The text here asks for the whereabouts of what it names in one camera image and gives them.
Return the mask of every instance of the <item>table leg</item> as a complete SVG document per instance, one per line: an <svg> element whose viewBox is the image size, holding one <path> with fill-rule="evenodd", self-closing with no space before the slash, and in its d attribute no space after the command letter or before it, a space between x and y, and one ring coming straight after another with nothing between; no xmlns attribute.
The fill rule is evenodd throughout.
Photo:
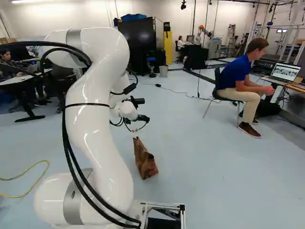
<svg viewBox="0 0 305 229"><path fill-rule="evenodd" d="M15 120L16 123L45 118L45 115L35 116L32 109L30 108L29 104L25 101L25 99L22 97L22 95L20 93L16 93L16 97L19 100L19 102L22 105L25 112L29 115L29 117L27 117L27 118L21 118L21 119Z"/></svg>

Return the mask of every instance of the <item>person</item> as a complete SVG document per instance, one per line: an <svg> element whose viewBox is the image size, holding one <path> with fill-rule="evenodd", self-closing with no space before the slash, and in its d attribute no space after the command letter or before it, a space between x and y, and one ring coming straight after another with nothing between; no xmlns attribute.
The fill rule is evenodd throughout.
<svg viewBox="0 0 305 229"><path fill-rule="evenodd" d="M232 100L244 101L243 121L238 128L252 137L260 138L261 135L250 124L258 124L255 112L261 96L272 95L275 90L272 86L261 86L249 79L251 61L259 60L264 54L269 43L266 39L253 39L246 50L246 54L227 64L221 73L219 96Z"/></svg>
<svg viewBox="0 0 305 229"><path fill-rule="evenodd" d="M183 41L182 36L179 36L178 43L177 43L178 49L182 50L185 47L185 45L186 45L186 42Z"/></svg>
<svg viewBox="0 0 305 229"><path fill-rule="evenodd" d="M12 67L16 67L16 68L22 67L21 65L18 65L16 62L14 62L11 59L10 51L5 50L5 49L0 50L0 63L4 63L4 64L7 64ZM24 73L22 73L22 72L16 73L14 70L10 70L8 68L1 68L1 70L0 70L0 79L1 80L7 80L7 79L11 79L13 77L20 77L23 75L24 75ZM40 97L40 100L37 101L35 87L29 87L25 91L25 96L26 96L26 100L28 103L30 103L34 106L45 106L45 105L51 103L50 101L43 99L43 97L44 97L43 85L41 82L37 82L36 89L37 89L38 95Z"/></svg>
<svg viewBox="0 0 305 229"><path fill-rule="evenodd" d="M11 60L10 51L8 50L0 50L0 63L5 63L7 65L20 68L20 66L18 66L14 61ZM0 79L2 80L7 80L22 75L23 73L21 72L16 74L14 71L6 68L1 69L0 71Z"/></svg>

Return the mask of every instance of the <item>short hair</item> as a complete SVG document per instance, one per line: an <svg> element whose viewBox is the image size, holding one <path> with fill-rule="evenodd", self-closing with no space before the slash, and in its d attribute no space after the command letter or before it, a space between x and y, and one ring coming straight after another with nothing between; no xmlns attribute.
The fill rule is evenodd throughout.
<svg viewBox="0 0 305 229"><path fill-rule="evenodd" d="M4 54L6 54L7 52L9 52L8 49L0 49L0 55L4 55Z"/></svg>
<svg viewBox="0 0 305 229"><path fill-rule="evenodd" d="M255 51L255 49L262 50L269 45L268 41L264 38L255 38L248 44L246 53Z"/></svg>

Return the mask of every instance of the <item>ceiling light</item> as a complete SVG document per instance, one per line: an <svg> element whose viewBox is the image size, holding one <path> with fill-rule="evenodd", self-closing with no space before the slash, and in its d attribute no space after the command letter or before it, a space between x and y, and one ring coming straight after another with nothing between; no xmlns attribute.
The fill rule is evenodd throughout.
<svg viewBox="0 0 305 229"><path fill-rule="evenodd" d="M14 4L18 3L32 3L32 2L42 2L44 0L10 0Z"/></svg>

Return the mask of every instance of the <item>white wall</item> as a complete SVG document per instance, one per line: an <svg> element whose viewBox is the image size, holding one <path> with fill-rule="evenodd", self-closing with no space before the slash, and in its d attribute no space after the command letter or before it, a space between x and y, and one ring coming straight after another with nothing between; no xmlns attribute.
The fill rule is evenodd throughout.
<svg viewBox="0 0 305 229"><path fill-rule="evenodd" d="M283 5L283 6L277 6L276 7L274 18L272 20L273 25L288 25L288 24L290 24L290 21L289 21L290 6L291 5L288 4L288 5ZM293 15L294 10L296 9L296 6L297 6L297 4L293 5L291 17ZM265 5L260 5L259 13L257 14L257 17L255 19L259 23L263 23L265 9L266 9ZM304 9L304 5L300 9L298 9L298 16L297 16L296 22L295 22L296 24L301 24L301 23L305 22L305 21L302 22L303 9ZM270 21L271 18L272 18L272 12L268 13L268 20L267 21ZM294 35L295 35L295 30L291 34L289 44L292 43ZM269 42L269 47L268 47L268 50L267 50L268 53L270 53L270 54L275 54L276 53L277 43L275 41L279 40L280 37L281 37L281 34L276 33L276 29L271 29L270 30L270 32L268 34L268 38L267 38L267 40ZM299 38L305 38L305 30L300 30L300 33L299 33L298 37Z"/></svg>
<svg viewBox="0 0 305 229"><path fill-rule="evenodd" d="M207 1L197 0L196 17L195 17L195 30L197 34L198 26L205 25L208 31L214 29L215 15L217 9L217 1L213 0L212 5L208 6L207 22L205 23ZM251 3L219 1L217 18L215 24L215 37L223 39L222 44L227 45L227 34L229 24L236 24L236 35L238 35L237 43L242 38L243 33L249 32L250 26L254 20L256 8L252 7ZM208 39L204 40L204 45L207 47Z"/></svg>
<svg viewBox="0 0 305 229"><path fill-rule="evenodd" d="M12 4L7 3L5 14L18 38L24 39L46 35L51 31L67 28L82 28L93 26L112 26L112 20L117 17L114 0L53 0L47 3ZM173 32L174 60L175 40L180 35L184 38L192 34L193 0L186 3L186 9L181 10L180 0L116 0L118 16L127 13L142 13L156 16L162 21L169 21ZM207 0L197 0L195 29L205 24ZM217 1L209 5L206 28L214 28ZM251 3L219 1L215 25L215 35L224 39L229 23L236 23L236 35L239 39L248 32L254 19L255 8Z"/></svg>
<svg viewBox="0 0 305 229"><path fill-rule="evenodd" d="M109 26L104 1L9 5L5 14L19 38L37 37L71 27Z"/></svg>

